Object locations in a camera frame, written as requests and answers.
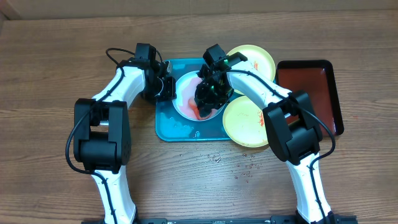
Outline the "light blue plate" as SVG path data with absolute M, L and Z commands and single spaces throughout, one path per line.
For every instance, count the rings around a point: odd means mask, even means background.
M 202 81 L 197 76 L 198 70 L 182 75 L 176 82 L 176 99 L 172 100 L 174 108 L 184 118 L 190 121 L 198 121 L 195 113 L 188 105 L 188 100 L 195 95 L 197 85 Z

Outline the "pink cleaning sponge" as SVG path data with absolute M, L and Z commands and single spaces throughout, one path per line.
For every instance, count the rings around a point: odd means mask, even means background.
M 199 112 L 199 110 L 198 110 L 198 108 L 197 108 L 197 104 L 195 103 L 194 98 L 190 98 L 190 99 L 188 100 L 188 105 L 189 105 L 189 108 L 193 111 L 193 113 L 194 113 L 194 115 L 195 115 L 195 117 L 196 117 L 197 120 L 206 120 L 206 119 L 210 119 L 210 118 L 213 117 L 214 114 L 216 113 L 216 110 L 212 109 L 211 113 L 208 114 L 207 116 L 202 116 L 202 115 L 200 115 L 200 112 Z

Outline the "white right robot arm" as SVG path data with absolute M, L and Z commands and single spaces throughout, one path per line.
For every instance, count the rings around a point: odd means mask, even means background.
M 315 116 L 309 96 L 292 92 L 261 77 L 248 61 L 220 60 L 202 65 L 194 96 L 198 117 L 223 106 L 234 90 L 262 110 L 268 144 L 285 162 L 297 196 L 297 216 L 303 223 L 331 223 L 333 212 L 323 191 L 319 161 L 326 125 Z

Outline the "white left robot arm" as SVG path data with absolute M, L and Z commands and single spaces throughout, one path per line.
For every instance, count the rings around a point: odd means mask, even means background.
M 105 89 L 75 103 L 66 159 L 70 164 L 72 153 L 84 167 L 74 170 L 90 175 L 96 182 L 105 211 L 103 223 L 137 220 L 126 175 L 132 145 L 128 109 L 137 96 L 155 102 L 173 99 L 175 79 L 169 73 L 169 62 L 123 60 Z

